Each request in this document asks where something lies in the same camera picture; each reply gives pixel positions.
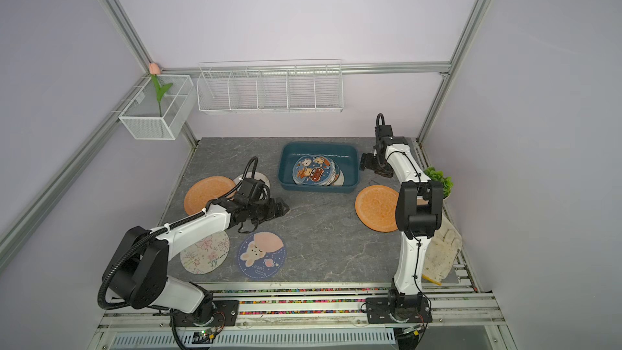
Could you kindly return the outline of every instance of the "blue plastic tray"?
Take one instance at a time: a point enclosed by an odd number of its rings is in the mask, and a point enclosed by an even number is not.
[[[343,171],[343,186],[298,185],[292,178],[294,163],[304,155],[318,154],[332,158]],[[279,163],[279,183],[288,191],[350,193],[358,185],[359,157],[351,145],[332,142],[291,142],[283,147]]]

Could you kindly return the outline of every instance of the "white mesh basket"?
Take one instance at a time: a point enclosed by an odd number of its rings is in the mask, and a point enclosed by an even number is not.
[[[198,108],[206,113],[343,110],[338,60],[199,64]]]
[[[160,85],[173,83],[162,97],[162,116],[151,79],[141,87],[119,116],[136,139],[174,140],[197,103],[190,76],[164,74],[159,75],[158,80]]]

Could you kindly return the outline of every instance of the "pink flower bud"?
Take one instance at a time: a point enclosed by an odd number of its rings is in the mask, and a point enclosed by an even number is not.
[[[160,67],[156,63],[149,64],[149,73],[162,74],[162,72],[160,72]]]

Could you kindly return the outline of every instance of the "gray marble tabletop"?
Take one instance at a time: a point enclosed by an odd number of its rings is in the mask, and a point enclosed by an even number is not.
[[[280,236],[287,256],[271,282],[391,282],[399,259],[399,231],[377,232],[365,226],[356,215],[356,195],[370,185],[386,185],[399,190],[397,178],[385,178],[365,170],[352,193],[286,191],[279,184],[277,170],[283,146],[289,142],[324,141],[351,144],[359,152],[371,152],[374,138],[203,138],[174,194],[165,216],[174,222],[187,216],[183,209],[186,192],[210,176],[231,179],[242,174],[248,160],[259,158],[257,171],[270,179],[271,195],[289,205],[284,217],[262,223],[257,231]],[[315,211],[321,204],[324,211]],[[252,229],[250,222],[245,229]],[[168,274],[193,282],[246,282],[237,266],[237,252],[249,234],[237,227],[227,230],[231,248],[223,264],[214,271],[195,275],[183,268],[179,256],[168,265]]]

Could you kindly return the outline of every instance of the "orange plate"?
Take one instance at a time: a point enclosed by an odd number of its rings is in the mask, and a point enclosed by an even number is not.
[[[395,207],[396,190],[384,185],[372,185],[362,190],[356,197],[354,208],[358,218],[370,229],[391,232],[397,230]]]
[[[235,184],[230,178],[222,176],[207,177],[194,184],[183,199],[186,214],[193,215],[201,211],[208,201],[230,191]]]

